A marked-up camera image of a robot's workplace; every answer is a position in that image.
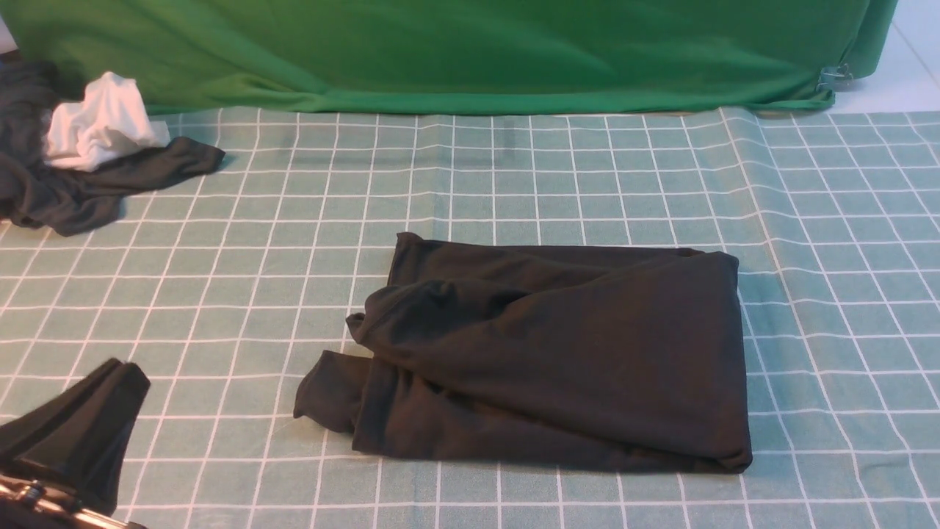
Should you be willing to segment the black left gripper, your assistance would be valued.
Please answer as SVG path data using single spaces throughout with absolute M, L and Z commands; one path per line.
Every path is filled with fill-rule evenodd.
M 1 527 L 143 528 L 107 515 L 117 509 L 126 450 L 150 388 L 138 365 L 108 359 L 3 424 L 1 456 L 11 460 L 11 478 L 1 479 Z

